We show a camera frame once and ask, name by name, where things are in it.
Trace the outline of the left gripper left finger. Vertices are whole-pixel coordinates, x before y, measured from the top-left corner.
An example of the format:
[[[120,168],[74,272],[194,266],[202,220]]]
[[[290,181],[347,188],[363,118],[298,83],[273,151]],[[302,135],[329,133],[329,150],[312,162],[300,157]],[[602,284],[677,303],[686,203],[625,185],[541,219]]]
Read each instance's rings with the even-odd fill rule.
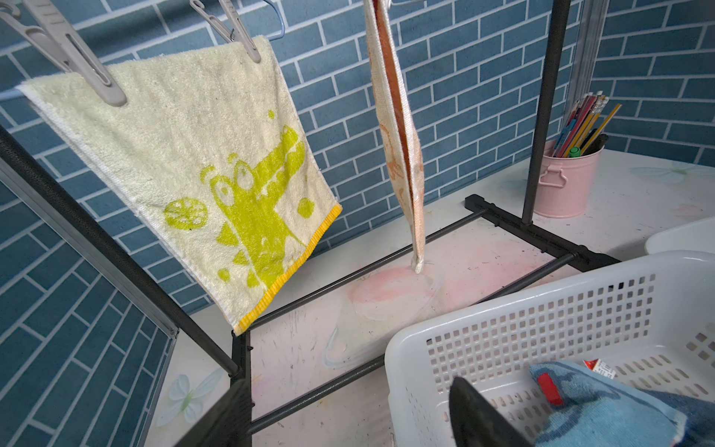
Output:
[[[251,438],[248,434],[251,411],[251,384],[246,379],[240,379],[175,446],[251,446]]]

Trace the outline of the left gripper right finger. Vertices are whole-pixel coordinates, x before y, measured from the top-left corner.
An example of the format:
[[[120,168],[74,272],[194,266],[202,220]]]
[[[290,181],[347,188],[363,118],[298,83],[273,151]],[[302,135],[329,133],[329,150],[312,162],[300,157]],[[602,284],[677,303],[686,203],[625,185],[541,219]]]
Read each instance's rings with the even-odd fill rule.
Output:
[[[452,380],[449,415],[456,446],[532,446],[465,378]]]

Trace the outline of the blue patterned towel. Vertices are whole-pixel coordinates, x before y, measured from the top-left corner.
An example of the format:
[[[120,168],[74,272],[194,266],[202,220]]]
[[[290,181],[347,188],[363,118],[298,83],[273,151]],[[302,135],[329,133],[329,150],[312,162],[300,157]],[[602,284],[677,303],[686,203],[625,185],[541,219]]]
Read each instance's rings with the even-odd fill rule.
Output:
[[[552,409],[537,446],[712,446],[714,404],[640,390],[572,362],[530,367]]]

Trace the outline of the orange patterned towel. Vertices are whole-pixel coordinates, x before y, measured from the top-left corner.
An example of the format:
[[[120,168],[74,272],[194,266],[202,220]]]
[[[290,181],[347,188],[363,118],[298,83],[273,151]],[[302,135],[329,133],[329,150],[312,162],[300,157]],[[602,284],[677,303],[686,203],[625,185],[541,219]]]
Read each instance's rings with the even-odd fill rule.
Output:
[[[411,268],[425,263],[425,176],[422,150],[391,33],[388,1],[365,1],[367,50],[388,175],[413,241]]]

